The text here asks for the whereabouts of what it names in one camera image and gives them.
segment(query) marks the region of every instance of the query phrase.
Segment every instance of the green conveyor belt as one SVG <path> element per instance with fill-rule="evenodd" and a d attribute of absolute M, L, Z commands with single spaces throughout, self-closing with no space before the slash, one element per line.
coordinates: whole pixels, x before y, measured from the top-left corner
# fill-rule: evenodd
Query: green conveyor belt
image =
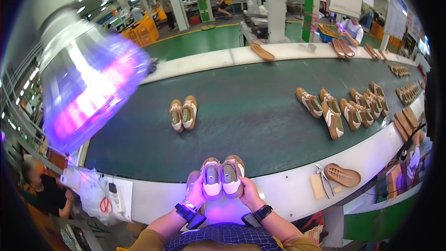
<path fill-rule="evenodd" d="M 204 159 L 243 159 L 246 176 L 281 172 L 332 156 L 372 136 L 393 121 L 403 104 L 396 87 L 418 84 L 421 74 L 397 78 L 387 62 L 370 59 L 301 59 L 209 70 L 142 85 L 90 141 L 84 166 L 133 179 L 185 182 Z M 349 90 L 364 93 L 370 81 L 383 87 L 390 109 L 370 128 L 349 129 L 332 141 L 326 123 L 314 119 L 296 96 L 296 88 L 318 96 L 351 100 Z M 170 125 L 173 99 L 193 95 L 198 114 L 192 131 Z"/>

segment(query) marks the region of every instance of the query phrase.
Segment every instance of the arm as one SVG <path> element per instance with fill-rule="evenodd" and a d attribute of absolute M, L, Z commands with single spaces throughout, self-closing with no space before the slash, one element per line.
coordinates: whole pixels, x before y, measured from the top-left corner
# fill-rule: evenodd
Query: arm
<path fill-rule="evenodd" d="M 189 194 L 186 196 L 186 200 L 200 209 L 206 202 L 203 196 L 203 176 L 200 176 L 192 185 Z M 168 214 L 163 215 L 153 221 L 146 229 L 153 230 L 159 234 L 165 241 L 168 241 L 174 234 L 180 231 L 180 229 L 186 225 L 186 220 L 177 213 L 174 208 Z"/>
<path fill-rule="evenodd" d="M 254 213 L 266 203 L 260 198 L 254 182 L 247 177 L 241 178 L 241 181 L 245 188 L 240 200 L 249 208 L 249 210 L 251 210 L 252 213 Z M 265 217 L 260 224 L 267 232 L 278 238 L 282 243 L 289 242 L 292 239 L 304 237 L 303 233 L 301 233 L 296 226 L 280 217 L 274 212 L 274 210 L 267 217 Z"/>

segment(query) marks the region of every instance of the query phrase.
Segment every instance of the black wrist strap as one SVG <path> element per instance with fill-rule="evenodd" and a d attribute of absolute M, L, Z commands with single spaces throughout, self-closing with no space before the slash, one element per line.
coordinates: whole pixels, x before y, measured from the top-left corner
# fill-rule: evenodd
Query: black wrist strap
<path fill-rule="evenodd" d="M 259 208 L 258 211 L 253 213 L 253 216 L 257 219 L 258 222 L 262 221 L 265 217 L 267 217 L 272 212 L 272 207 L 270 205 L 264 205 Z"/>

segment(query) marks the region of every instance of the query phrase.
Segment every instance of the scissors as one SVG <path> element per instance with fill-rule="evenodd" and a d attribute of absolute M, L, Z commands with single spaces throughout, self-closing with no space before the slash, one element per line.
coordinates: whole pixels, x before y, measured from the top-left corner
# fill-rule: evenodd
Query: scissors
<path fill-rule="evenodd" d="M 327 189 L 325 188 L 324 180 L 326 180 L 326 181 L 328 182 L 328 184 L 330 185 L 331 193 L 332 193 L 332 195 L 333 195 L 333 197 L 334 197 L 334 196 L 335 196 L 335 195 L 334 195 L 335 192 L 333 191 L 333 186 L 331 185 L 330 181 L 328 180 L 327 176 L 325 175 L 325 173 L 324 173 L 324 168 L 322 168 L 322 166 L 319 165 L 319 164 L 316 164 L 316 167 L 318 168 L 318 169 L 316 170 L 316 174 L 320 174 L 320 175 L 321 175 L 322 186 L 324 187 L 325 194 L 326 194 L 327 197 L 330 199 L 330 196 L 328 195 Z"/>
<path fill-rule="evenodd" d="M 110 200 L 107 198 L 106 195 L 104 196 L 104 198 L 102 198 L 101 202 L 99 203 L 99 209 L 101 209 L 102 212 L 106 213 L 110 213 L 113 211 L 112 202 L 110 202 Z"/>

